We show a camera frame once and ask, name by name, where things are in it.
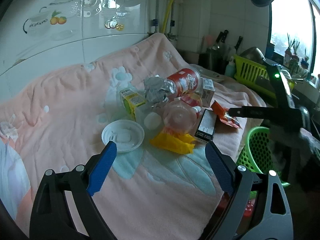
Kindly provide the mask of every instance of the white label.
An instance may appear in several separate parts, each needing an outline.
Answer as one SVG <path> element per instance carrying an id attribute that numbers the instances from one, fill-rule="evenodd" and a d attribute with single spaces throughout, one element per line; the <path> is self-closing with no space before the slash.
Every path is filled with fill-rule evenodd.
<path id="1" fill-rule="evenodd" d="M 144 102 L 143 98 L 141 98 L 140 96 L 132 97 L 129 100 L 134 106 L 139 105 Z"/>
<path id="2" fill-rule="evenodd" d="M 209 79 L 209 78 L 202 78 L 202 81 L 203 81 L 203 88 L 204 88 L 204 89 L 214 91 L 213 82 L 212 82 L 211 79 Z"/>
<path id="3" fill-rule="evenodd" d="M 213 111 L 205 110 L 198 130 L 207 134 L 213 134 L 216 118 L 217 115 Z"/>
<path id="4" fill-rule="evenodd" d="M 127 96 L 134 94 L 134 92 L 130 89 L 122 90 L 120 93 L 122 94 L 123 97 L 127 97 Z"/>

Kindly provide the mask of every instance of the metal pipe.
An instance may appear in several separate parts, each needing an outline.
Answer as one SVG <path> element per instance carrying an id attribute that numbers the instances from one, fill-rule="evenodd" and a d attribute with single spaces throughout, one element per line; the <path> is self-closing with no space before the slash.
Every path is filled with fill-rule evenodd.
<path id="1" fill-rule="evenodd" d="M 171 21 L 173 21 L 174 19 L 174 2 L 172 3 L 171 5 Z M 171 26 L 171 23 L 170 23 L 170 30 L 169 30 L 169 33 L 172 33 L 172 26 Z"/>
<path id="2" fill-rule="evenodd" d="M 169 4 L 168 4 L 167 9 L 165 11 L 163 24 L 161 26 L 161 33 L 165 33 L 165 31 L 166 31 L 167 22 L 168 22 L 168 18 L 169 18 L 169 14 L 170 14 L 170 9 L 171 9 L 171 5 L 173 4 L 173 1 L 174 0 L 169 1 Z"/>
<path id="3" fill-rule="evenodd" d="M 159 32 L 159 3 L 160 0 L 156 0 L 156 20 L 157 20 L 157 24 L 155 26 L 155 33 Z"/>

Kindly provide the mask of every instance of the yellow box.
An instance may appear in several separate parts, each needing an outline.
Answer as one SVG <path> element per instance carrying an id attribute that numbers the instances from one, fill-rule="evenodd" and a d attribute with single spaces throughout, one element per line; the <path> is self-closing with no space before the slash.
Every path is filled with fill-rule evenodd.
<path id="1" fill-rule="evenodd" d="M 136 108 L 146 103 L 146 100 L 138 93 L 131 89 L 124 89 L 120 92 L 122 104 L 128 114 L 130 114 L 134 120 L 136 120 Z"/>

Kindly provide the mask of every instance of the snack packaging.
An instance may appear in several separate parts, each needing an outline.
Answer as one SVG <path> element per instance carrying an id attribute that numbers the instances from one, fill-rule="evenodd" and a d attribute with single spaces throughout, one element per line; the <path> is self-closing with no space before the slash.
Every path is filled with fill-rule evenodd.
<path id="1" fill-rule="evenodd" d="M 211 100 L 215 92 L 213 81 L 209 78 L 201 78 L 201 80 L 202 80 L 202 93 L 201 93 L 202 106 L 210 107 Z"/>
<path id="2" fill-rule="evenodd" d="M 238 128 L 238 129 L 242 129 L 240 126 L 240 123 L 238 122 L 238 119 L 236 117 L 231 117 L 228 114 L 228 109 L 219 105 L 217 101 L 213 102 L 213 104 L 211 105 L 211 109 L 219 117 L 220 121 L 223 122 L 224 124 Z"/>

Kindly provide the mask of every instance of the white plastic lid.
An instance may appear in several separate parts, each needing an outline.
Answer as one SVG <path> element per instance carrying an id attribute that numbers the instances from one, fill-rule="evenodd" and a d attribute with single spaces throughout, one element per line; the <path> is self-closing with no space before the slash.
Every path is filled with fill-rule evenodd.
<path id="1" fill-rule="evenodd" d="M 102 141 L 105 145 L 113 141 L 120 153 L 137 149 L 143 142 L 144 130 L 137 122 L 118 120 L 108 124 L 102 131 Z"/>

